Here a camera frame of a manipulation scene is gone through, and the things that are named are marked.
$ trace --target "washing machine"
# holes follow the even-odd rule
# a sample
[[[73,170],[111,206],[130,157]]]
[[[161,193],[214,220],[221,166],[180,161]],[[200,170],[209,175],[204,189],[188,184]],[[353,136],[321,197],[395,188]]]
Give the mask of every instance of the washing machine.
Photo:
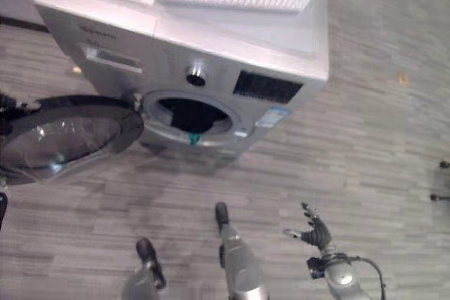
[[[33,164],[45,172],[122,151],[133,140],[149,148],[235,158],[328,80],[326,0],[311,0],[301,11],[156,0],[35,4],[61,50],[99,94],[44,100],[40,104],[53,112],[32,114],[16,128],[16,134],[39,138],[46,134],[43,125],[67,128],[65,114],[72,126],[80,119],[75,129],[89,142],[80,141],[80,150],[73,144],[53,164]],[[19,117],[11,119],[18,123]],[[19,176],[19,183],[30,178]]]

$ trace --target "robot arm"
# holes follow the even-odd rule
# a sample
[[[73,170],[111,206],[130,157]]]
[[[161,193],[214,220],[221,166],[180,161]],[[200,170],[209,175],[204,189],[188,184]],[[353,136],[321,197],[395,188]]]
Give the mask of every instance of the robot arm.
[[[321,251],[321,257],[312,257],[308,260],[309,272],[313,279],[325,278],[330,293],[336,300],[371,300],[370,296],[362,290],[351,262],[365,261],[371,264],[380,275],[381,299],[385,300],[385,285],[379,267],[370,259],[348,257],[338,253],[332,244],[331,234],[325,223],[308,206],[302,203],[304,215],[309,219],[309,225],[313,228],[309,232],[297,232],[284,230],[289,237],[300,239],[310,245],[316,246]]]

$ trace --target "gray floor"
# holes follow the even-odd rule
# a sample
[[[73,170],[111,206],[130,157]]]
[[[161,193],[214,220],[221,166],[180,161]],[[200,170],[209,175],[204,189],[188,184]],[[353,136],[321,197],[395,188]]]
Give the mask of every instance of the gray floor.
[[[67,184],[16,186],[0,233],[0,298],[118,299],[154,241],[163,299],[225,299],[213,207],[264,260],[272,299],[331,299],[309,279],[316,250],[281,235],[307,229],[314,204],[339,247],[375,259],[388,299],[450,293],[450,0],[328,0],[327,88],[238,161],[219,170],[156,157],[138,144]],[[0,31],[0,81],[45,97],[93,93],[50,36]],[[400,84],[398,72],[409,75]],[[379,299],[376,274],[358,267]]]

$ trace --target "sticker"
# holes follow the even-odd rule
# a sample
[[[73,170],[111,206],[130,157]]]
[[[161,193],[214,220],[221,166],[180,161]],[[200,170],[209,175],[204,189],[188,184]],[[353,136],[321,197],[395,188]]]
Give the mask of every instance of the sticker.
[[[261,117],[258,122],[256,122],[256,126],[261,126],[263,128],[272,128],[289,114],[289,109],[276,107],[270,108],[266,111],[264,116]]]

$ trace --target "open washer door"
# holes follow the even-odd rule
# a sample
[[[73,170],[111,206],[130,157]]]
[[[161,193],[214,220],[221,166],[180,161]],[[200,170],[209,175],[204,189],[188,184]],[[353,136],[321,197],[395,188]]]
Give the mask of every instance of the open washer door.
[[[128,148],[142,133],[139,113],[122,100],[61,96],[35,112],[0,116],[0,176],[9,185],[67,176]]]

